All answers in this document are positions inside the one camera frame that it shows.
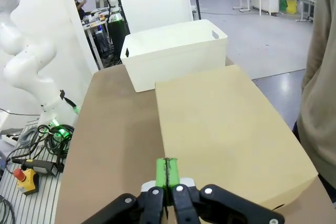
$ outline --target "slotted metal surface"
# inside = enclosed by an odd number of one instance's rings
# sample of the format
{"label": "slotted metal surface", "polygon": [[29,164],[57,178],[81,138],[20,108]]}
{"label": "slotted metal surface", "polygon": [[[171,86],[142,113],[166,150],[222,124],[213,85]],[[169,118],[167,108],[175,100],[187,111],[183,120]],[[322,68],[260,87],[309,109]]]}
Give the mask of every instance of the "slotted metal surface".
{"label": "slotted metal surface", "polygon": [[[34,126],[36,124],[30,123],[30,125],[24,128],[22,133]],[[36,155],[40,151],[40,148],[41,146],[36,148],[31,156]],[[13,156],[26,152],[27,150],[18,150]],[[36,159],[55,162],[57,157],[49,154],[44,149]],[[8,166],[11,171],[18,167],[19,164],[10,164]],[[61,178],[62,174],[58,174],[56,177],[40,175],[38,193],[25,196],[16,187],[17,179],[6,171],[0,182],[0,195],[12,204],[16,219],[15,223],[54,223]],[[5,210],[7,214],[8,208],[5,209],[4,205],[0,203],[0,221]],[[7,221],[4,223],[12,223],[11,214],[9,214]]]}

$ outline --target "bolt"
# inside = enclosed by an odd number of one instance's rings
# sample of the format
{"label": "bolt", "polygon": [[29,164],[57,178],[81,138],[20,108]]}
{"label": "bolt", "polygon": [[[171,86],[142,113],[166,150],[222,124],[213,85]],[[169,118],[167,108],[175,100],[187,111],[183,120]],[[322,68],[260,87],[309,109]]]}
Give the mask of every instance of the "bolt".
{"label": "bolt", "polygon": [[206,188],[204,191],[205,191],[205,194],[211,194],[212,193],[211,188]]}
{"label": "bolt", "polygon": [[279,221],[277,219],[271,219],[269,224],[279,224]]}
{"label": "bolt", "polygon": [[176,188],[176,191],[183,191],[183,186],[178,186],[178,187]]}

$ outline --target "beige sweater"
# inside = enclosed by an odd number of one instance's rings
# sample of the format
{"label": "beige sweater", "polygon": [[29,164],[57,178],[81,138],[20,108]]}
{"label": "beige sweater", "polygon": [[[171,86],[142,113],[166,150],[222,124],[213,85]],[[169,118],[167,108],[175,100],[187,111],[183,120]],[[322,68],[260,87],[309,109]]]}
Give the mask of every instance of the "beige sweater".
{"label": "beige sweater", "polygon": [[298,130],[318,172],[336,188],[336,0],[316,0]]}

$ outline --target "brown table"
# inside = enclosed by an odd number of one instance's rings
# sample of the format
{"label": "brown table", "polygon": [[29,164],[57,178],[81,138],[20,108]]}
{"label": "brown table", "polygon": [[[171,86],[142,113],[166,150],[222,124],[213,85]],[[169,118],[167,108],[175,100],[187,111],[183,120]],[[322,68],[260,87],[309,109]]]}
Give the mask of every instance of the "brown table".
{"label": "brown table", "polygon": [[[136,93],[124,66],[96,73],[86,94],[61,182],[56,224],[85,221],[122,193],[138,195],[164,157],[155,91]],[[279,212],[286,224],[334,224],[336,211],[314,181]]]}

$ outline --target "sleeve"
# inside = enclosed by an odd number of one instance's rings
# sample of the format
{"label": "sleeve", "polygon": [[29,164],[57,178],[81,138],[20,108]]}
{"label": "sleeve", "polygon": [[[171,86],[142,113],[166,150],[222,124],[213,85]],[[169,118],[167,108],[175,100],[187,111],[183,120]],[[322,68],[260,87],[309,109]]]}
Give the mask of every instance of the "sleeve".
{"label": "sleeve", "polygon": [[314,28],[308,51],[307,69],[302,81],[302,90],[321,67],[327,47],[331,26],[331,0],[316,0]]}

